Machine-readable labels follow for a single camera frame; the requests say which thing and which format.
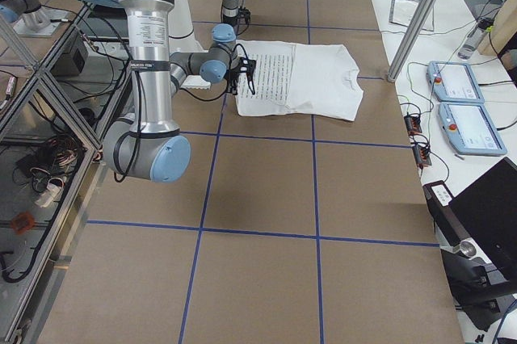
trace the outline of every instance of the metal pole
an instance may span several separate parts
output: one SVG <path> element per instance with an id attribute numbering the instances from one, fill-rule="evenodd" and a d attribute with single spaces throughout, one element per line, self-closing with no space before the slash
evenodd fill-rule
<path id="1" fill-rule="evenodd" d="M 16 52 L 25 66 L 36 71 L 38 69 L 38 60 L 2 16 L 0 16 L 0 32 L 2 33 L 2 38 Z"/>
<path id="2" fill-rule="evenodd" d="M 411 49 L 418 38 L 418 34 L 422 30 L 423 24 L 426 22 L 427 16 L 431 11 L 436 0 L 420 0 L 417 10 L 414 12 L 413 19 L 407 28 L 407 32 L 402 38 L 402 42 L 398 47 L 397 53 L 393 58 L 388 71 L 388 82 L 395 82 L 398 74 L 402 70 L 402 66 L 410 55 Z"/>

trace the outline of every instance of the blue tape grid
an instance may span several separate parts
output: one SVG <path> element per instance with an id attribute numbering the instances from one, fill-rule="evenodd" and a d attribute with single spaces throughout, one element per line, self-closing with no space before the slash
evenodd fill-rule
<path id="1" fill-rule="evenodd" d="M 311 44 L 309 0 L 306 0 L 306 1 L 307 1 L 307 26 L 304 26 L 304 28 L 306 28 L 306 30 L 307 30 L 308 42 L 309 42 L 309 44 Z M 364 30 L 364 29 L 349 29 L 349 28 L 343 28 L 343 29 L 344 30 L 359 30 L 359 31 Z M 374 77 L 362 77 L 362 78 L 380 79 L 380 78 L 374 78 Z M 369 144 L 369 143 L 359 143 L 359 142 L 350 142 L 350 141 L 317 140 L 314 115 L 311 115 L 311 138 L 308 138 L 308 139 L 284 138 L 284 137 L 273 137 L 273 136 L 266 137 L 266 136 L 246 136 L 246 135 L 238 135 L 238 134 L 223 134 L 223 133 L 221 133 L 221 128 L 222 128 L 224 114 L 225 114 L 225 102 L 226 102 L 226 99 L 224 99 L 224 102 L 222 103 L 221 116 L 220 116 L 220 120 L 219 120 L 219 124 L 218 124 L 216 133 L 189 132 L 189 131 L 183 132 L 185 134 L 214 136 L 216 138 L 214 150 L 213 150 L 213 154 L 212 154 L 212 164 L 210 166 L 210 172 L 208 175 L 207 189 L 206 189 L 206 193 L 205 193 L 205 197 L 204 197 L 204 205 L 203 205 L 203 211 L 202 211 L 199 227 L 177 226 L 177 225 L 169 225 L 169 224 L 140 224 L 140 223 L 134 223 L 134 222 L 120 222 L 120 221 L 109 221 L 109 220 L 89 220 L 88 223 L 89 224 L 131 226 L 131 227 L 159 228 L 159 229 L 177 229 L 177 230 L 187 230 L 187 231 L 197 232 L 195 252 L 194 252 L 194 257 L 193 257 L 193 261 L 192 261 L 192 265 L 191 265 L 191 274 L 190 274 L 188 288 L 187 288 L 187 297 L 186 297 L 185 305 L 184 305 L 184 309 L 183 309 L 183 317 L 182 317 L 182 324 L 181 324 L 178 344 L 183 344 L 185 330 L 187 328 L 188 310 L 189 310 L 189 306 L 190 306 L 190 300 L 192 297 L 194 281 L 195 281 L 195 272 L 196 272 L 197 262 L 199 259 L 202 237 L 203 237 L 204 233 L 228 233 L 228 234 L 251 235 L 251 236 L 262 236 L 262 237 L 283 237 L 283 238 L 314 240 L 315 246 L 316 246 L 316 259 L 317 259 L 317 293 L 318 293 L 318 316 L 319 316 L 320 344 L 325 344 L 321 241 L 355 242 L 355 243 L 382 244 L 382 245 L 406 245 L 406 246 L 421 246 L 421 247 L 432 247 L 432 248 L 438 248 L 439 245 L 434 244 L 434 243 L 422 243 L 422 242 L 411 242 L 411 241 L 387 241 L 387 240 L 372 240 L 372 239 L 364 239 L 364 238 L 330 237 L 330 236 L 321 235 L 320 220 L 319 220 L 318 189 L 317 189 L 317 144 L 382 146 L 382 147 L 392 147 L 392 148 L 401 148 L 401 149 L 409 149 L 410 147 L 408 145 Z M 222 137 L 260 139 L 260 140 L 270 140 L 270 141 L 301 141 L 301 142 L 306 142 L 306 143 L 312 144 L 313 187 L 314 187 L 314 192 L 313 192 L 314 193 L 314 222 L 315 222 L 315 234 L 314 235 L 303 235 L 303 234 L 296 234 L 296 233 L 272 233 L 272 232 L 260 232 L 260 231 L 251 231 L 251 230 L 238 230 L 238 229 L 215 229 L 215 228 L 205 228 L 204 227 L 204 221 L 205 221 L 207 207 L 208 207 L 208 197 L 210 196 L 212 177 L 213 177 L 216 159 L 217 159 L 217 151 L 218 151 L 220 139 Z"/>
<path id="2" fill-rule="evenodd" d="M 216 229 L 212 227 L 193 227 L 188 225 L 174 225 L 174 224 L 157 224 L 157 223 L 139 223 L 134 221 L 117 221 L 117 220 L 100 220 L 91 219 L 87 224 L 96 225 L 114 225 L 120 227 L 138 227 L 143 229 L 175 229 L 178 231 L 194 231 L 203 233 L 230 233 L 234 235 L 251 235 L 256 237 L 285 237 L 291 239 L 309 239 L 316 241 L 340 241 L 349 243 L 366 243 L 369 245 L 405 245 L 413 247 L 431 247 L 439 248 L 438 243 L 427 243 L 423 241 L 390 241 L 384 239 L 367 239 L 363 237 L 331 237 L 326 235 L 304 235 L 302 233 L 273 233 L 268 231 L 253 231 L 246 229 Z"/>

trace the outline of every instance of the table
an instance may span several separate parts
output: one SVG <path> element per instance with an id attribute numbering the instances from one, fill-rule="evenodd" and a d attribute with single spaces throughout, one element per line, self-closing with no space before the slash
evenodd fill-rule
<path id="1" fill-rule="evenodd" d="M 390 32 L 404 31 L 405 27 L 389 23 L 391 0 L 372 1 L 380 29 L 385 31 L 383 32 L 383 42 L 388 60 L 391 61 L 403 35 Z M 427 64 L 429 61 L 460 61 L 456 56 L 456 50 L 461 47 L 464 38 L 474 25 L 474 18 L 463 0 L 437 0 L 434 12 L 435 32 L 444 33 L 455 28 L 459 29 L 447 34 L 420 36 L 401 75 L 396 81 L 397 92 L 399 95 L 403 95 L 403 97 L 400 98 L 401 103 L 404 103 L 406 101 L 405 98 L 408 98 L 412 103 L 418 104 L 422 108 L 422 111 L 429 111 L 429 102 L 417 96 L 410 88 L 412 82 L 414 90 L 424 96 L 429 96 L 430 87 L 425 76 L 427 68 L 419 64 L 410 63 Z M 509 80 L 500 61 L 492 59 L 494 59 L 494 57 L 481 56 L 475 52 L 469 60 L 470 64 L 489 61 L 482 65 L 473 66 L 474 74 L 479 83 Z M 496 126 L 506 126 L 515 120 L 515 117 L 517 117 L 517 89 L 514 84 L 483 87 L 482 93 L 485 97 L 485 106 Z M 432 100 L 435 104 L 435 108 L 431 114 L 425 114 L 423 116 L 422 129 L 424 135 L 431 138 L 431 149 L 433 152 L 441 156 L 447 163 L 450 169 L 447 185 L 452 194 L 458 195 L 476 178 L 484 174 L 490 167 L 497 163 L 500 157 L 457 157 L 441 129 L 441 123 L 437 117 L 438 108 L 436 106 L 438 101 L 434 97 Z M 403 113 L 406 113 L 405 107 L 402 108 L 402 110 Z M 509 128 L 499 133 L 508 148 L 507 156 L 515 162 L 517 160 L 517 128 Z M 437 160 L 436 157 L 431 155 L 431 161 L 433 165 L 423 170 L 421 177 L 422 184 L 440 179 L 444 180 L 448 175 L 445 165 L 440 160 Z M 460 319 L 465 339 L 472 337 L 472 332 L 476 331 L 476 329 L 465 316 L 460 316 Z M 491 327 L 487 337 L 494 335 L 496 325 L 497 324 L 494 324 Z M 507 322 L 507 326 L 511 326 L 510 319 Z M 516 334 L 515 329 L 511 329 L 508 336 L 515 337 Z"/>
<path id="2" fill-rule="evenodd" d="M 189 1 L 206 47 L 220 0 Z M 107 174 L 38 342 L 461 343 L 371 0 L 242 1 L 245 40 L 348 47 L 356 121 L 177 94 L 189 169 Z"/>

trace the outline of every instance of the electronics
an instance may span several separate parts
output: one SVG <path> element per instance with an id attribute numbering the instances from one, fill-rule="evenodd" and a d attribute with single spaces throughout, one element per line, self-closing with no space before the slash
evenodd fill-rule
<path id="1" fill-rule="evenodd" d="M 439 105 L 439 117 L 445 134 L 458 154 L 506 154 L 506 147 L 484 106 L 443 102 Z"/>
<path id="2" fill-rule="evenodd" d="M 427 80 L 441 102 L 485 102 L 472 68 L 467 63 L 431 61 L 427 67 Z"/>
<path id="3" fill-rule="evenodd" d="M 79 75 L 84 68 L 87 58 L 88 51 L 82 42 L 81 35 L 75 32 L 50 72 L 54 76 Z"/>
<path id="4" fill-rule="evenodd" d="M 458 245 L 461 241 L 470 237 L 449 207 L 449 203 L 454 196 L 445 185 L 445 182 L 436 181 L 425 184 L 423 192 L 429 213 L 433 216 L 449 245 Z"/>
<path id="5" fill-rule="evenodd" d="M 449 204 L 506 279 L 517 279 L 517 166 L 503 158 Z"/>

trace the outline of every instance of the connector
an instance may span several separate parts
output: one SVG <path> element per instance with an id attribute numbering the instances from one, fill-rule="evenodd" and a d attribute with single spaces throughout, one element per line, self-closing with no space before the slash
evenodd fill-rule
<path id="1" fill-rule="evenodd" d="M 414 160 L 418 168 L 423 169 L 426 166 L 432 165 L 431 150 L 429 147 L 422 146 L 420 144 L 414 144 L 411 149 L 413 150 Z"/>
<path id="2" fill-rule="evenodd" d="M 406 124 L 408 136 L 422 134 L 422 127 L 420 126 L 420 116 L 407 114 L 404 117 L 404 123 Z"/>

